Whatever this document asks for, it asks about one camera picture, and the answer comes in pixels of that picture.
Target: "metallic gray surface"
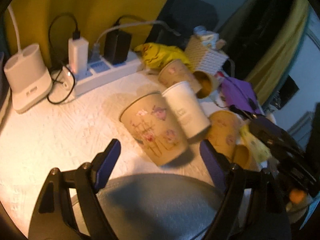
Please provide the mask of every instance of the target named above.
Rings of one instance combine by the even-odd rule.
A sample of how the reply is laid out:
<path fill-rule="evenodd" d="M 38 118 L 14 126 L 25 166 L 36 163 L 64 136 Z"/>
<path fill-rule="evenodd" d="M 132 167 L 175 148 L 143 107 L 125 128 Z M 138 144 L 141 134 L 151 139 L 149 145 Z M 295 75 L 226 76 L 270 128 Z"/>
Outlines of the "metallic gray surface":
<path fill-rule="evenodd" d="M 223 199 L 213 186 L 175 174 L 139 174 L 112 179 L 98 199 L 120 240 L 201 239 Z M 88 234 L 79 203 L 81 232 Z"/>

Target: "yellow wrapper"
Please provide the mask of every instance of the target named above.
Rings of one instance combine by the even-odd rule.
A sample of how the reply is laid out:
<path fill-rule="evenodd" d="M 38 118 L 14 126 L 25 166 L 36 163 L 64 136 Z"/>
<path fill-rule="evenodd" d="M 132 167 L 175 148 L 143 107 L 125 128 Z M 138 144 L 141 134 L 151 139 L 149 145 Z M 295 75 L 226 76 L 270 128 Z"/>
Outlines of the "yellow wrapper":
<path fill-rule="evenodd" d="M 168 63 L 175 59 L 180 59 L 191 72 L 193 66 L 184 52 L 176 46 L 166 46 L 157 43 L 145 43 L 134 48 L 135 52 L 140 52 L 145 65 L 152 69 L 161 70 Z"/>
<path fill-rule="evenodd" d="M 257 163 L 262 163 L 272 157 L 269 148 L 249 132 L 248 125 L 240 128 L 240 136 Z"/>

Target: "power strip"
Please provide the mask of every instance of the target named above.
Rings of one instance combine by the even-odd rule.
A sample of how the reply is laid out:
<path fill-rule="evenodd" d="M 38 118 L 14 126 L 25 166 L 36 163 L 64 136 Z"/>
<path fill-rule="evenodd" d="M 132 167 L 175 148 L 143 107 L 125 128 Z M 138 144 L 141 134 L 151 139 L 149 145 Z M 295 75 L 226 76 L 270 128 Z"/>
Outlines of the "power strip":
<path fill-rule="evenodd" d="M 112 65 L 100 56 L 100 61 L 88 64 L 88 71 L 85 75 L 76 76 L 76 85 L 71 95 L 76 98 L 90 90 L 141 71 L 143 67 L 142 61 L 132 51 L 129 51 L 127 60 L 118 65 Z M 66 68 L 63 68 L 59 81 L 63 82 L 64 90 L 70 91 L 73 78 Z"/>

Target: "power adapter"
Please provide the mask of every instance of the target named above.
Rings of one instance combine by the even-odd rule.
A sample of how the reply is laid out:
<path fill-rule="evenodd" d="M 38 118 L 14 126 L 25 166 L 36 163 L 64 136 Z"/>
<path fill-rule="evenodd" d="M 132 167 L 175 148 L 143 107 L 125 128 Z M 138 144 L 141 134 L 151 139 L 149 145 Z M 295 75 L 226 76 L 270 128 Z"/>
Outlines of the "power adapter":
<path fill-rule="evenodd" d="M 132 35 L 122 30 L 108 32 L 104 45 L 103 57 L 112 65 L 127 60 Z"/>

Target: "basket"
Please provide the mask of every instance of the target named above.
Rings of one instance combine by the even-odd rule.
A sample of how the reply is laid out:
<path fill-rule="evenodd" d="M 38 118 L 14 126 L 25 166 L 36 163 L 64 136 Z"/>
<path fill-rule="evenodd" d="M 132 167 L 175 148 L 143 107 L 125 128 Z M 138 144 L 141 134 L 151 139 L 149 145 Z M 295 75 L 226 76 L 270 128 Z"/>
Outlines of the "basket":
<path fill-rule="evenodd" d="M 218 52 L 204 46 L 194 35 L 190 38 L 185 54 L 196 70 L 203 70 L 212 75 L 220 71 L 225 61 L 229 58 L 222 51 Z"/>

